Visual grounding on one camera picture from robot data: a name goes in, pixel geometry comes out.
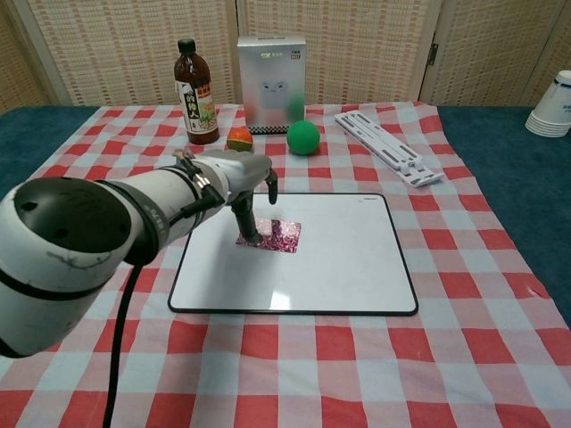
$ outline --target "door hinge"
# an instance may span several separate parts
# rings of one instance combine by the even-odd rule
[[[430,45],[430,51],[428,52],[428,60],[426,60],[427,65],[434,65],[434,60],[436,59],[437,53],[438,53],[438,44],[432,43]]]

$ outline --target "bottle cap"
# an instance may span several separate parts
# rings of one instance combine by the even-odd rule
[[[196,43],[193,38],[181,38],[178,41],[178,51],[182,54],[193,54],[196,52]]]

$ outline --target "sparkly sticker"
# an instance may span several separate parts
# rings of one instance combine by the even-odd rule
[[[241,235],[236,240],[237,244],[263,250],[296,252],[297,243],[300,241],[302,225],[293,221],[268,220],[258,218],[256,227],[262,236],[261,243],[248,243]]]

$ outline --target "wicker panel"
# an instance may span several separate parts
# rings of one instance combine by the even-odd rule
[[[228,28],[236,16],[210,0],[29,0],[74,104],[176,103],[177,40],[196,39],[218,103],[233,102]]]
[[[561,70],[571,70],[571,2],[567,1],[555,28],[535,67],[527,89],[522,96],[523,105],[536,105]]]
[[[246,27],[253,36],[306,36],[308,103],[400,101],[410,99],[434,4],[439,2],[245,0]]]
[[[0,4],[0,114],[23,105],[48,103],[47,95],[26,60],[22,45],[15,36],[15,28],[3,8]]]
[[[423,87],[421,100],[439,105],[519,104],[561,5],[561,0],[444,2],[441,18],[451,15],[450,27],[438,39],[439,58],[430,71],[434,85]],[[429,71],[426,77],[425,85],[430,85]]]

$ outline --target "white board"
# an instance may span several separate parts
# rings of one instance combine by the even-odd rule
[[[236,244],[230,208],[190,236],[169,297],[176,312],[413,315],[418,301],[379,194],[255,194],[256,218],[302,225],[296,253]]]

